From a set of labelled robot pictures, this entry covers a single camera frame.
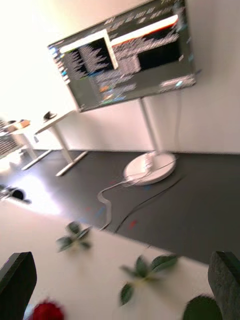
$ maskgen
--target red rose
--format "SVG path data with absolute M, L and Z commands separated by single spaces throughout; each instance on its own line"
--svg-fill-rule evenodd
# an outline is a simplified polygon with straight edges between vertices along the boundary
M 32 320 L 64 320 L 60 307 L 49 301 L 38 304 L 33 311 Z

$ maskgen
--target monitor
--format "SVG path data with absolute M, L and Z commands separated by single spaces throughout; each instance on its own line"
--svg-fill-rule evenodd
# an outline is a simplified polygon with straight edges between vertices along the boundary
M 80 110 L 196 83 L 185 0 L 154 0 L 48 46 Z

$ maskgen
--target large display screen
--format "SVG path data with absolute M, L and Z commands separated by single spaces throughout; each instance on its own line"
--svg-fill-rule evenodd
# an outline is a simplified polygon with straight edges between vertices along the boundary
M 154 0 L 48 46 L 79 108 L 195 84 L 185 0 Z

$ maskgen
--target table top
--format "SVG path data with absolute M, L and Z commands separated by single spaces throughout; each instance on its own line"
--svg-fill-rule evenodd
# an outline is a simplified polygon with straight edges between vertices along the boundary
M 159 283 L 143 283 L 120 306 L 119 291 L 130 278 L 119 267 L 132 267 L 140 255 L 151 261 L 169 252 L 92 228 L 92 248 L 57 253 L 56 240 L 67 234 L 67 223 L 13 199 L 0 201 L 0 266 L 13 252 L 32 252 L 37 284 L 30 303 L 49 297 L 63 306 L 68 320 L 180 320 L 189 300 L 212 296 L 208 266 L 180 257 Z
M 60 113 L 57 114 L 54 118 L 41 123 L 41 125 L 39 126 L 39 128 L 37 129 L 37 131 L 35 132 L 35 134 L 40 134 L 41 132 L 49 129 L 50 127 L 52 127 L 53 125 L 55 125 L 56 123 L 58 123 L 59 121 L 63 120 L 64 118 L 66 118 L 67 116 L 69 116 L 70 114 L 72 114 L 73 112 L 77 112 L 75 109 L 74 110 L 70 110 L 66 113 Z

